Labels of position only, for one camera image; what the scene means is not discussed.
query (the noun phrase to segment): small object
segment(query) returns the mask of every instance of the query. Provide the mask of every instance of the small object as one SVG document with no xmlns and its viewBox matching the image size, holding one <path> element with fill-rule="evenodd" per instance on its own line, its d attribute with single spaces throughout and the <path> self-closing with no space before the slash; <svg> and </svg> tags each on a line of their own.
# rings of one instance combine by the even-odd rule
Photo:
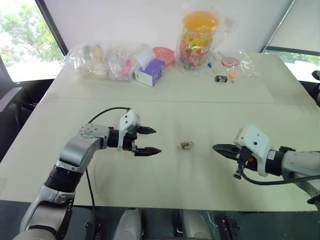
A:
<svg viewBox="0 0 320 240">
<path fill-rule="evenodd" d="M 185 64 L 184 64 L 184 69 L 190 69 L 190 64 L 185 63 Z"/>
<path fill-rule="evenodd" d="M 85 61 L 91 60 L 91 47 L 88 44 L 83 47 L 83 58 Z"/>
<path fill-rule="evenodd" d="M 221 63 L 227 68 L 234 68 L 240 64 L 240 61 L 234 57 L 225 56 L 222 58 Z"/>
<path fill-rule="evenodd" d="M 195 144 L 192 141 L 182 141 L 178 146 L 176 146 L 178 149 L 191 149 L 195 146 Z"/>
<path fill-rule="evenodd" d="M 231 82 L 234 84 L 234 78 L 238 76 L 238 72 L 237 71 L 232 71 L 229 73 L 229 78 L 231 79 Z"/>
<path fill-rule="evenodd" d="M 217 75 L 215 76 L 215 81 L 220 83 L 226 83 L 228 81 L 227 76 Z"/>
<path fill-rule="evenodd" d="M 124 65 L 123 70 L 122 70 L 122 74 L 123 74 L 124 76 L 129 76 L 130 68 L 131 68 L 131 60 L 128 59 L 128 60 L 125 62 L 125 65 Z"/>
<path fill-rule="evenodd" d="M 168 66 L 175 60 L 175 52 L 169 48 L 157 46 L 153 48 L 156 59 L 160 59 L 165 62 L 165 65 Z"/>
<path fill-rule="evenodd" d="M 99 79 L 105 79 L 108 76 L 108 68 L 103 63 L 96 63 L 92 66 L 92 74 Z"/>
<path fill-rule="evenodd" d="M 239 172 L 239 167 L 236 168 L 236 171 L 235 171 L 235 173 L 233 174 L 233 177 L 236 178 L 236 179 L 241 180 L 241 174 L 240 174 L 240 172 Z"/>
<path fill-rule="evenodd" d="M 102 48 L 99 44 L 94 45 L 95 57 L 98 64 L 103 63 L 102 59 Z"/>
<path fill-rule="evenodd" d="M 146 66 L 145 70 L 140 67 L 139 70 L 134 72 L 132 77 L 140 83 L 153 87 L 164 74 L 164 70 L 165 62 L 155 58 Z"/>
</svg>

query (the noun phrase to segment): window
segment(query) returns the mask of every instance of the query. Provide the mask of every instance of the window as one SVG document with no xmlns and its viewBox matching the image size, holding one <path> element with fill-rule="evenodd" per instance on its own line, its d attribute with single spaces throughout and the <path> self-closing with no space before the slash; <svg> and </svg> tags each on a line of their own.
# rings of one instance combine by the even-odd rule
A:
<svg viewBox="0 0 320 240">
<path fill-rule="evenodd" d="M 311 75 L 313 71 L 320 70 L 319 53 L 272 46 L 267 47 L 264 53 L 277 54 L 299 81 L 319 83 Z"/>
<path fill-rule="evenodd" d="M 0 1 L 0 57 L 13 82 L 60 72 L 64 56 L 34 0 Z"/>
</svg>

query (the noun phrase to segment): plastic packaging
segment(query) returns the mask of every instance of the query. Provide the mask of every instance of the plastic packaging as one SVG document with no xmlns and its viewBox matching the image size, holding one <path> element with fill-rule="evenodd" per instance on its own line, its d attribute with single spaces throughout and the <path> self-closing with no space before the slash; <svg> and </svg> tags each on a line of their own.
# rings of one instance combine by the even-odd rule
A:
<svg viewBox="0 0 320 240">
<path fill-rule="evenodd" d="M 155 57 L 145 43 L 99 42 L 73 47 L 64 62 L 81 77 L 129 81 L 134 71 L 145 69 Z"/>
<path fill-rule="evenodd" d="M 110 44 L 106 57 L 109 77 L 113 80 L 126 81 L 132 80 L 134 71 L 140 67 L 146 68 L 155 58 L 152 48 L 145 43 Z"/>
<path fill-rule="evenodd" d="M 92 74 L 104 79 L 108 76 L 108 67 L 105 59 L 106 49 L 102 46 L 100 43 L 77 45 L 68 52 L 64 61 L 80 76 Z"/>
<path fill-rule="evenodd" d="M 185 7 L 177 41 L 175 60 L 180 69 L 203 76 L 201 69 L 209 63 L 208 56 L 228 34 L 235 30 L 232 19 L 214 8 L 210 1 Z"/>
<path fill-rule="evenodd" d="M 261 74 L 256 71 L 255 64 L 244 51 L 218 51 L 213 54 L 220 61 L 228 75 L 231 74 L 233 78 L 261 77 Z"/>
</svg>

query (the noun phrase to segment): gray floor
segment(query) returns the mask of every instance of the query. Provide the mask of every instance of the gray floor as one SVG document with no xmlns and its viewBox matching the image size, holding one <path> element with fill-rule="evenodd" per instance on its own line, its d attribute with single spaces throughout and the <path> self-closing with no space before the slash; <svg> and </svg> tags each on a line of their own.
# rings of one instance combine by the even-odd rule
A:
<svg viewBox="0 0 320 240">
<path fill-rule="evenodd" d="M 0 240 L 11 240 L 18 233 L 22 216 L 29 203 L 0 201 Z M 96 219 L 101 223 L 101 235 L 97 239 L 111 240 L 124 207 L 98 207 Z M 144 239 L 172 238 L 173 210 L 146 208 L 146 230 Z M 208 221 L 207 211 L 201 211 L 216 240 L 220 240 L 219 229 Z M 236 219 L 242 240 L 319 240 L 320 215 L 318 212 L 234 212 L 210 211 L 212 221 L 219 218 Z M 65 240 L 86 240 L 84 225 L 91 219 L 91 211 L 75 206 Z"/>
</svg>

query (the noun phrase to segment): purple box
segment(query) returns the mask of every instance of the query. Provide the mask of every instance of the purple box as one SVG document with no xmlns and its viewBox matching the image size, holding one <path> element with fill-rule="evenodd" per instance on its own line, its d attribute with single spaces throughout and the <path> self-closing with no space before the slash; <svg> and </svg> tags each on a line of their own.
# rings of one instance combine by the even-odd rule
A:
<svg viewBox="0 0 320 240">
<path fill-rule="evenodd" d="M 158 79 L 164 74 L 165 62 L 157 58 L 152 60 L 145 70 L 141 67 L 138 71 L 135 71 L 135 80 L 140 83 L 153 87 Z"/>
</svg>

